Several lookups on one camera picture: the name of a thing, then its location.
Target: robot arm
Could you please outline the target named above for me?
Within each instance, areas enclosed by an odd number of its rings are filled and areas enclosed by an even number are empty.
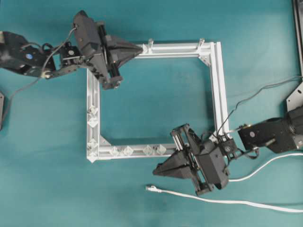
[[[47,61],[54,49],[51,45],[35,48],[23,36],[0,32],[0,67],[18,74],[47,79],[74,72],[78,68],[87,68],[104,89],[117,88],[123,80],[118,68],[139,55],[142,48],[107,35],[104,23],[95,22],[84,11],[74,17],[73,27],[76,28],[74,34],[78,45],[72,46],[66,42],[55,53],[60,55],[61,65],[58,70],[53,58]]]
[[[238,149],[228,135],[217,136],[215,140],[210,139],[212,137],[201,140],[188,124],[182,125],[171,132],[176,151],[165,162],[158,164],[153,174],[189,178],[197,195],[212,191],[214,186],[222,189],[229,181],[228,165],[232,160],[241,156],[255,159],[260,147],[281,153],[303,146],[303,106],[289,111],[284,118],[242,126],[238,134],[247,151]],[[255,152],[256,156],[249,156],[250,152]],[[205,182],[201,181],[199,172]]]

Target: white cable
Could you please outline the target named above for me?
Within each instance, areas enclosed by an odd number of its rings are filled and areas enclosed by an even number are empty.
[[[252,207],[258,207],[258,208],[270,209],[270,210],[277,210],[277,211],[287,212],[287,213],[303,213],[303,210],[266,205],[266,204],[250,202],[250,201],[204,199],[204,198],[200,198],[200,197],[193,196],[193,195],[183,194],[183,193],[169,191],[169,190],[163,190],[163,189],[157,188],[154,185],[148,185],[148,186],[146,186],[145,189],[147,191],[150,191],[150,192],[167,193],[167,194],[172,194],[172,195],[176,195],[176,196],[191,198],[191,199],[194,199],[194,200],[200,200],[200,201],[204,201],[204,202],[223,203],[223,204],[243,204],[243,205],[248,205],[248,206],[252,206]]]
[[[267,166],[269,163],[280,159],[280,158],[284,158],[284,157],[290,157],[290,156],[303,156],[303,153],[292,153],[292,154],[287,154],[287,155],[280,155],[277,157],[272,158],[271,160],[267,161],[265,164],[263,164],[262,166],[260,166],[258,169],[256,169],[254,172],[252,172],[251,174],[242,177],[242,178],[237,178],[237,179],[229,179],[229,182],[239,182],[239,181],[244,181],[247,180],[249,178],[251,178],[253,175],[255,175],[257,172],[259,172],[261,169],[263,169],[265,166]]]

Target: cable connector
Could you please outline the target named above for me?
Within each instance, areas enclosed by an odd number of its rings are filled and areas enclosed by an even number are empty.
[[[157,188],[155,185],[147,185],[145,187],[145,190],[150,191],[150,192],[157,192],[157,193],[162,192],[162,190],[160,188]]]

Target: metal bracket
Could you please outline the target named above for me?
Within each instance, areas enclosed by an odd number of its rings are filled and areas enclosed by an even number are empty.
[[[214,125],[217,131],[228,116],[220,42],[140,44],[143,52],[136,59],[199,58],[210,68]],[[113,158],[168,157],[176,149],[175,144],[139,144],[115,146],[101,135],[100,84],[87,70],[87,159],[91,162]],[[219,135],[229,132],[229,123],[223,125]]]
[[[303,76],[303,37],[302,37],[302,22],[303,22],[303,1],[293,0],[294,8],[294,23],[297,36],[300,72]],[[286,99],[287,111],[294,110],[303,105],[303,83],[301,83]]]
[[[5,98],[4,95],[0,92],[0,130],[2,129],[4,98]]]

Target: black cable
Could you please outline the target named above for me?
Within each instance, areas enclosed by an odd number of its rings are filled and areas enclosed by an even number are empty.
[[[68,33],[68,36],[67,36],[67,38],[65,39],[65,41],[64,41],[63,43],[61,43],[58,47],[56,47],[56,49],[54,49],[54,51],[47,57],[47,59],[45,60],[45,62],[44,62],[44,64],[43,64],[43,67],[42,67],[42,69],[41,69],[41,77],[43,77],[43,72],[44,72],[45,67],[46,67],[48,61],[50,60],[50,58],[51,58],[58,50],[60,50],[61,47],[63,47],[63,46],[66,44],[66,42],[70,39],[72,32],[73,32],[74,30],[76,30],[76,29],[77,29],[77,27],[74,27],[73,29],[71,29],[70,32]]]
[[[237,104],[236,104],[236,107],[228,114],[227,118],[225,119],[225,121],[222,123],[222,125],[220,126],[220,128],[217,130],[217,135],[219,134],[219,131],[221,130],[221,128],[224,126],[224,124],[226,123],[226,121],[230,118],[230,116],[232,115],[233,112],[235,112],[237,109],[238,109],[238,106],[243,104],[244,102],[246,101],[249,101],[250,99],[254,98],[255,96],[257,96],[262,90],[264,89],[270,89],[270,88],[275,88],[275,87],[278,87],[278,86],[281,86],[283,84],[286,84],[286,83],[289,83],[289,82],[292,82],[292,81],[295,81],[297,79],[300,79],[302,78],[302,76],[296,76],[296,77],[293,77],[291,79],[287,79],[287,80],[284,80],[282,82],[279,82],[279,83],[275,83],[275,84],[269,84],[269,85],[265,85],[263,87],[261,87],[255,94],[253,94],[252,96],[248,97],[248,98],[245,98],[241,101],[239,101]]]
[[[33,82],[31,82],[30,84],[27,84],[27,85],[23,86],[22,88],[19,88],[18,90],[16,90],[16,91],[9,97],[9,104],[8,104],[8,106],[6,107],[6,110],[5,110],[4,114],[3,114],[3,117],[2,117],[2,119],[1,119],[1,124],[4,122],[6,116],[7,116],[8,112],[9,112],[9,109],[10,109],[10,107],[11,107],[11,104],[12,104],[12,101],[13,101],[14,96],[15,96],[17,93],[19,93],[20,91],[24,91],[24,90],[30,88],[31,86],[33,86],[35,83],[38,82],[39,79],[41,79],[41,78],[39,77],[39,78],[35,79]]]

